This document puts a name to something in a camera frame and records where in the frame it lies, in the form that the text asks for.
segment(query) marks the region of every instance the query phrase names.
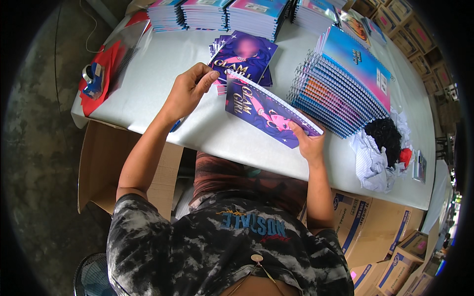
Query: tie-dye shirt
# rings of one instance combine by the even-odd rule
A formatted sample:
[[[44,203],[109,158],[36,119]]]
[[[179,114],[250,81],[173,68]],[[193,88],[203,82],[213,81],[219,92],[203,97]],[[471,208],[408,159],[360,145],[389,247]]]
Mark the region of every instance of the tie-dye shirt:
[[[135,194],[115,205],[107,241],[118,295],[220,295],[255,266],[300,295],[354,295],[334,230],[316,236],[288,213],[242,198],[211,199],[174,224]],[[267,277],[260,268],[254,276]]]

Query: hand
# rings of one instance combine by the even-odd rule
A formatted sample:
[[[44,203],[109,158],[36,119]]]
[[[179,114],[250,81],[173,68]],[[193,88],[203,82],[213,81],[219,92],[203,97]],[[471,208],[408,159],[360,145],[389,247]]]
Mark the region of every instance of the hand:
[[[304,133],[304,130],[296,123],[290,121],[288,125],[295,133],[298,141],[300,142],[300,153],[308,161],[308,165],[320,166],[324,165],[323,149],[324,149],[324,137],[326,136],[326,129],[318,124],[313,118],[306,113],[300,111],[309,120],[318,125],[322,130],[323,134],[319,136],[308,136]]]
[[[195,64],[176,77],[160,114],[165,116],[170,123],[189,115],[218,77],[219,72],[213,71],[205,64]]]

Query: crumpled paper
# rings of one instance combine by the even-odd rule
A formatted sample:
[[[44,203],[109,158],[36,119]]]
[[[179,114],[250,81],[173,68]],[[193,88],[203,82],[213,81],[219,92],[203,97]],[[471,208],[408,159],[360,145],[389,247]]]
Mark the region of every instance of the crumpled paper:
[[[407,117],[404,112],[397,113],[397,110],[390,108],[393,122],[401,134],[401,148],[409,148],[413,151],[410,141],[411,130],[407,124]],[[405,179],[407,169],[405,163],[400,162],[387,167],[387,155],[385,147],[379,151],[374,138],[367,135],[365,130],[360,130],[349,138],[349,145],[355,153],[355,174],[360,180],[361,188],[376,192],[388,193],[392,190],[393,184],[398,177]],[[414,161],[414,153],[409,164]]]

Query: necklace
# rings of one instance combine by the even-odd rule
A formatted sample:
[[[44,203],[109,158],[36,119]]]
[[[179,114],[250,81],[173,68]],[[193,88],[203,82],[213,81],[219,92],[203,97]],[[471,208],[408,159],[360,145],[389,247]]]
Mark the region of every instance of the necklace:
[[[275,282],[275,280],[273,279],[273,277],[268,273],[268,271],[266,271],[266,269],[263,267],[263,265],[260,264],[260,262],[263,261],[263,259],[264,259],[264,258],[262,257],[262,255],[253,254],[252,256],[250,256],[250,259],[252,259],[252,261],[255,261],[257,264],[254,266],[254,268],[252,269],[252,271],[249,272],[249,273],[245,276],[244,280],[243,280],[240,284],[238,284],[238,286],[235,287],[227,296],[231,296],[232,294],[234,294],[234,292],[237,291],[237,289],[240,288],[240,286],[245,282],[245,280],[247,280],[247,278],[254,272],[254,270],[257,268],[257,266],[258,266],[258,267],[261,267],[261,268],[265,271],[265,273],[267,274],[268,278],[272,280],[272,282],[275,284],[275,286],[276,286],[276,288],[278,289],[278,291],[280,291],[280,294],[281,294],[282,296],[285,296],[285,295],[283,294],[283,292],[280,290],[280,287],[278,287],[278,285],[276,284],[276,282]]]

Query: electric fan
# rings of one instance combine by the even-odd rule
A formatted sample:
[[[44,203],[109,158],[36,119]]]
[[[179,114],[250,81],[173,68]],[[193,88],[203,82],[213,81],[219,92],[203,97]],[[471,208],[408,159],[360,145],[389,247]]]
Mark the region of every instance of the electric fan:
[[[84,258],[74,274],[74,296],[116,296],[107,276],[107,256],[95,253]]]

